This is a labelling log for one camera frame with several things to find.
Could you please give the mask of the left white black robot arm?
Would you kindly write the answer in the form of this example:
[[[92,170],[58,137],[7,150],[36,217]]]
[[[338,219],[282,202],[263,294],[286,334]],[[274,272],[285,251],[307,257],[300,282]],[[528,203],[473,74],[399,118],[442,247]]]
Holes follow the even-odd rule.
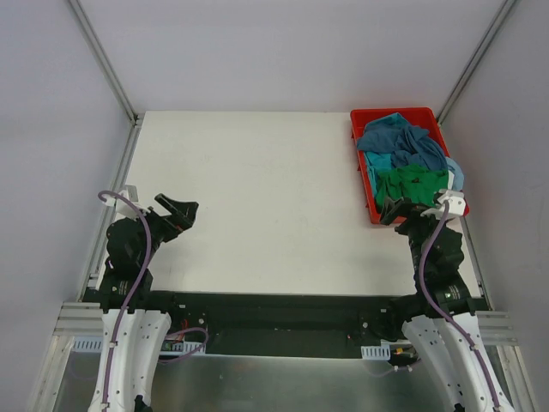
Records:
[[[208,342],[206,329],[181,324],[173,300],[156,301],[148,268],[164,243],[193,227],[197,202],[180,202],[163,194],[155,197],[166,213],[160,215],[128,199],[126,192],[101,191],[99,199],[121,216],[106,230],[105,271],[98,290],[102,347],[91,411],[149,411],[152,383],[165,341],[182,342],[202,334],[190,354]]]

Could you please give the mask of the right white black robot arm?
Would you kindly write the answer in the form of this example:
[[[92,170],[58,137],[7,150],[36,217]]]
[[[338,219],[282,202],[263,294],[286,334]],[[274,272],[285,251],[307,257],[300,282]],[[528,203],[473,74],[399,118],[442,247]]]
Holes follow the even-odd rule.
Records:
[[[408,239],[415,294],[394,299],[387,339],[406,338],[426,367],[447,411],[511,411],[480,334],[474,300],[459,273],[462,234],[449,220],[464,215],[459,191],[440,190],[433,204],[386,198],[380,222],[402,218],[396,232]]]

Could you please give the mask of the green polo shirt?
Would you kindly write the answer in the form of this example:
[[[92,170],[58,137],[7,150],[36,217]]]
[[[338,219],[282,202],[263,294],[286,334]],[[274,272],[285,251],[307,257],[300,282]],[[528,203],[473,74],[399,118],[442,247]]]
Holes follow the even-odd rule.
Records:
[[[382,170],[377,173],[376,206],[382,208],[386,198],[397,201],[408,198],[412,203],[434,205],[435,194],[448,188],[447,170],[430,170],[420,165]]]

